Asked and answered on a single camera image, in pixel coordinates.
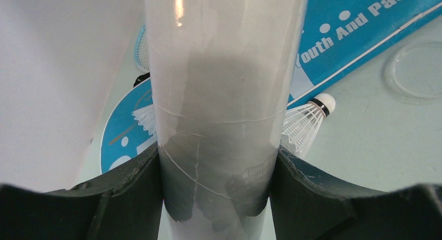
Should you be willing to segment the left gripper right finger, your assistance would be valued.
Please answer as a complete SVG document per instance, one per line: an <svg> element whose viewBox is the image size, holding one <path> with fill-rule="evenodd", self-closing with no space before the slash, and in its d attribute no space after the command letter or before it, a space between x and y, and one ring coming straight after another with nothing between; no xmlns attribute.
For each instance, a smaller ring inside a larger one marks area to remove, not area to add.
<svg viewBox="0 0 442 240"><path fill-rule="evenodd" d="M277 239L441 239L441 186L362 187L280 147L270 202Z"/></svg>

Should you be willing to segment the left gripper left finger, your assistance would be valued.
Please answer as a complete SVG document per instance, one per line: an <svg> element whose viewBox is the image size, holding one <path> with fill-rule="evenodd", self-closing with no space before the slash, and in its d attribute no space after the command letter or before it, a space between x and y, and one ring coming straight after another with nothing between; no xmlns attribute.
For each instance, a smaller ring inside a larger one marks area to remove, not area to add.
<svg viewBox="0 0 442 240"><path fill-rule="evenodd" d="M1 239L157 239L162 206L153 144L70 190L1 184Z"/></svg>

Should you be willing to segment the shuttlecock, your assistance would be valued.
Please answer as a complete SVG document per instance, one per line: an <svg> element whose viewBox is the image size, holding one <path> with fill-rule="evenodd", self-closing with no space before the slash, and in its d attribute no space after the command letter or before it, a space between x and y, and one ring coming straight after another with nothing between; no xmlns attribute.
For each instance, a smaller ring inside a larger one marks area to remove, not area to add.
<svg viewBox="0 0 442 240"><path fill-rule="evenodd" d="M286 111L280 144L290 153L304 159L325 118L335 109L336 101L321 93L306 104Z"/></svg>
<svg viewBox="0 0 442 240"><path fill-rule="evenodd" d="M149 135L156 135L156 122L154 105L147 105L132 112L134 120L138 122L139 126L143 127L144 131L147 131Z"/></svg>

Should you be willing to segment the white shuttlecock tube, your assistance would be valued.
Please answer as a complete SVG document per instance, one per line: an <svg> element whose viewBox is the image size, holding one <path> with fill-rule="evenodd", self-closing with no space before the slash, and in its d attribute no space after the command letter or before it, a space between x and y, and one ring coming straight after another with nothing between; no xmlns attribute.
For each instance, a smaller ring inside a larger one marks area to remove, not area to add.
<svg viewBox="0 0 442 240"><path fill-rule="evenodd" d="M260 239L308 0L144 0L173 239Z"/></svg>

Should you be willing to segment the clear plastic tube lid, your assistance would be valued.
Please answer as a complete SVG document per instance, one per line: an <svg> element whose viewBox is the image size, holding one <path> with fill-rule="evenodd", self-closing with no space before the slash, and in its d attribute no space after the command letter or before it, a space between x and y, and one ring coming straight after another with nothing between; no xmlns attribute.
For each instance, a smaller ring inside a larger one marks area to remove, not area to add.
<svg viewBox="0 0 442 240"><path fill-rule="evenodd" d="M382 79L397 102L441 104L441 40L417 40L401 46L388 57Z"/></svg>

